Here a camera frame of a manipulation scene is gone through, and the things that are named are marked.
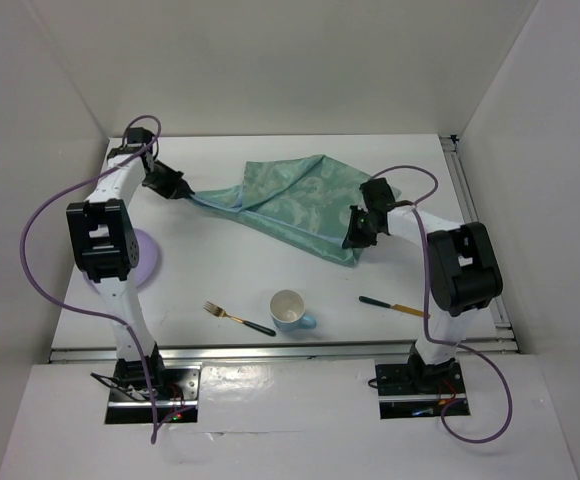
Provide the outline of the teal green cloth napkin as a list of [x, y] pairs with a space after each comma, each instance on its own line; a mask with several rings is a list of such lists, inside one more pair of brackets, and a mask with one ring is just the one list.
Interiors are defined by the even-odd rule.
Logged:
[[350, 208], [370, 175], [327, 155], [248, 161], [242, 181], [196, 192], [192, 201], [323, 260], [354, 267], [362, 250], [342, 247]]

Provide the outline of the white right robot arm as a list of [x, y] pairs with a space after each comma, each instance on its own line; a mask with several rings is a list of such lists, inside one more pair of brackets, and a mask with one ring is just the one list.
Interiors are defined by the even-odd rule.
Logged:
[[419, 359], [406, 369], [418, 392], [430, 391], [441, 379], [439, 365], [452, 360], [477, 314], [503, 291], [503, 279], [484, 224], [459, 224], [423, 212], [413, 205], [390, 211], [350, 208], [343, 247], [367, 248], [385, 234], [422, 248], [424, 320], [414, 345]]

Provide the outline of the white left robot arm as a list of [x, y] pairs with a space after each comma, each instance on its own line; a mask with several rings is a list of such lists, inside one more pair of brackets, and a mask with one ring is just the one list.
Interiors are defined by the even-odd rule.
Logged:
[[154, 399], [166, 390], [168, 376], [140, 306], [135, 275], [140, 247], [127, 206], [140, 186], [168, 200], [190, 199], [194, 191], [182, 172], [155, 159], [147, 145], [115, 148], [106, 165], [95, 190], [66, 210], [75, 263], [114, 317], [118, 375], [132, 378], [136, 392]]

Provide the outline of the lavender plastic plate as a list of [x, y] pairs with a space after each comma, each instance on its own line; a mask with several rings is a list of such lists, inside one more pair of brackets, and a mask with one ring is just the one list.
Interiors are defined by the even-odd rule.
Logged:
[[157, 274], [161, 263], [161, 251], [158, 243], [145, 230], [135, 228], [139, 247], [139, 263], [135, 269], [135, 281], [138, 291], [148, 286]]

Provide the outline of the light blue ceramic mug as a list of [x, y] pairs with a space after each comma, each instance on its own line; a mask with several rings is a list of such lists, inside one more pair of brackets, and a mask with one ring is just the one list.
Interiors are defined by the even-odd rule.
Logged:
[[281, 332], [314, 330], [317, 322], [306, 313], [303, 297], [293, 290], [280, 290], [270, 299], [269, 311], [275, 327]]

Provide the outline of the aluminium front frame rail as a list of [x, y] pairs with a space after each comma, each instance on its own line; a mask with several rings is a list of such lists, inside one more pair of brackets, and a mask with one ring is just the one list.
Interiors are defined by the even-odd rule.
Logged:
[[[410, 342], [311, 344], [276, 346], [239, 346], [204, 348], [160, 348], [166, 362], [205, 362], [226, 360], [271, 361], [281, 359], [352, 358], [404, 356]], [[110, 349], [58, 349], [49, 357], [51, 364], [114, 362], [116, 354]]]

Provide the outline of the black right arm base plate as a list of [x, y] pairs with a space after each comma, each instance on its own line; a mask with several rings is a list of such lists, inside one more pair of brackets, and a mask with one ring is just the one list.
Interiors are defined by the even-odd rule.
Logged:
[[377, 364], [375, 377], [367, 382], [377, 391], [380, 418], [419, 419], [469, 416], [470, 407], [461, 367], [455, 363], [440, 379], [417, 386], [405, 364]]

